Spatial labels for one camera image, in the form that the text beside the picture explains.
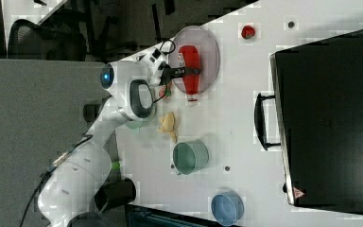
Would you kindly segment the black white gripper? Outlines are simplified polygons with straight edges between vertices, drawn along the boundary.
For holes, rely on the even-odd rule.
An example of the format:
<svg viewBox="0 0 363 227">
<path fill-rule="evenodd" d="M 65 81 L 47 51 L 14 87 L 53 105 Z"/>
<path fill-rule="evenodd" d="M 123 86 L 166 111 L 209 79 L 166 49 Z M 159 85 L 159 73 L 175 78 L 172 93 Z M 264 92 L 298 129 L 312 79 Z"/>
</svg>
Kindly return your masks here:
<svg viewBox="0 0 363 227">
<path fill-rule="evenodd" d="M 154 47 L 146 54 L 140 55 L 136 60 L 148 68 L 148 84 L 150 86 L 161 86 L 167 85 L 171 78 L 183 78 L 189 75 L 199 75 L 200 70 L 198 68 L 191 67 L 179 67 L 172 68 L 170 76 L 165 72 L 169 69 L 167 56 L 160 51 L 158 48 Z"/>
</svg>

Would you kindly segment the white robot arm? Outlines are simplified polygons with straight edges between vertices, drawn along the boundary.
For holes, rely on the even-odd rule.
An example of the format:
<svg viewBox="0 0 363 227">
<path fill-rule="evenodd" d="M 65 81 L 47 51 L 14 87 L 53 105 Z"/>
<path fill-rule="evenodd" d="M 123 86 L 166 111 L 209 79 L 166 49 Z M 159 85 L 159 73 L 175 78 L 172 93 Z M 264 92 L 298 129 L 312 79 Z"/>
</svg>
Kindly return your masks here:
<svg viewBox="0 0 363 227">
<path fill-rule="evenodd" d="M 155 87 L 201 73 L 194 46 L 179 48 L 177 61 L 171 66 L 166 54 L 154 48 L 136 61 L 113 61 L 102 68 L 100 83 L 109 98 L 82 139 L 43 174 L 37 204 L 49 220 L 48 227 L 87 227 L 76 220 L 88 216 L 92 199 L 111 172 L 112 161 L 104 149 L 111 134 L 129 122 L 152 116 Z"/>
</svg>

